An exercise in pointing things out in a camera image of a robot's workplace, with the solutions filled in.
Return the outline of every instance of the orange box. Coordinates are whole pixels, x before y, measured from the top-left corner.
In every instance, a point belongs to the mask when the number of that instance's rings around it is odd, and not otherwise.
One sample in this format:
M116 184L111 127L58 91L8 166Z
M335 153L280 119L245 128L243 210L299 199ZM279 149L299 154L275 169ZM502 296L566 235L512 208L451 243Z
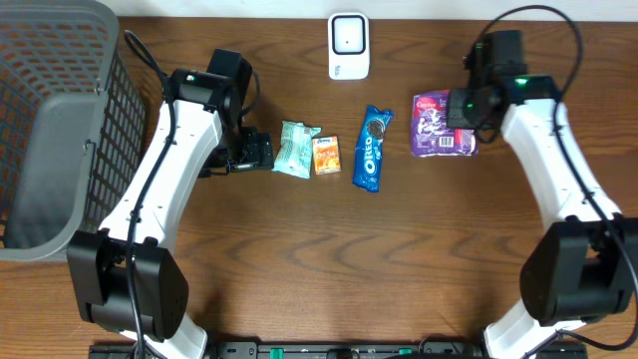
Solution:
M312 140L312 155L315 159L315 174L325 175L341 171L339 142L336 136Z

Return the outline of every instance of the blue oreo wrapper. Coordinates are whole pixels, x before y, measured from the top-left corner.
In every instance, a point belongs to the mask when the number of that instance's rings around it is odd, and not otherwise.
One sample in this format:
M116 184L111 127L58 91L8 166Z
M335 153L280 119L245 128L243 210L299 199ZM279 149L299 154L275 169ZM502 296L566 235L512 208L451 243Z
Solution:
M357 187L370 192L379 191L383 137L394 116L390 110L380 111L374 106L368 106L355 148L355 175L352 183Z

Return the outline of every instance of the wooden surface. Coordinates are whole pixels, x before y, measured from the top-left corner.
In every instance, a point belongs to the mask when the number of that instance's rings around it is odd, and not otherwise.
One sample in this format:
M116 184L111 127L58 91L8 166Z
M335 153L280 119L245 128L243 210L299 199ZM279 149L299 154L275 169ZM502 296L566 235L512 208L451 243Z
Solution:
M518 273L542 236L525 175L502 141L474 158L410 155L412 98L460 87L461 58L484 22L372 21L364 81L327 74L323 20L121 19L163 69L205 70L214 48L241 52L261 78L249 123L279 142L281 121L336 135L343 171L310 180L259 172L200 179L178 232L190 285L187 312L206 329L264 341L471 337L518 298ZM561 23L525 30L532 73L562 84L573 40ZM638 24L583 24L586 55L567 97L578 141L607 193L638 215ZM155 75L120 43L150 109ZM381 192L351 184L353 149L368 104L390 108ZM121 340L78 316L65 264L0 263L0 358L83 358ZM617 343L634 308L584 332ZM630 358L590 350L591 358Z

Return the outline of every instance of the purple snack package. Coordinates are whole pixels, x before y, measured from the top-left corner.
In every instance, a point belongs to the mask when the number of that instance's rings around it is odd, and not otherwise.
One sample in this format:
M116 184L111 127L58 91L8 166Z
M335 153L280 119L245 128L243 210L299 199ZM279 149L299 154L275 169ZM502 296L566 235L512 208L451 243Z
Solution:
M473 156L479 149L472 130L448 129L446 107L450 91L415 96L412 106L412 155Z

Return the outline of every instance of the gray plastic basket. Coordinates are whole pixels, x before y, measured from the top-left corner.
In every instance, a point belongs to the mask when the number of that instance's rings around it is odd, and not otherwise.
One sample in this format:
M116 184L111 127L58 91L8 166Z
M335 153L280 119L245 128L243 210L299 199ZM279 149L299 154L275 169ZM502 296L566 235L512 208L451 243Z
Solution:
M64 260L138 168L145 109L93 0L0 0L0 260Z

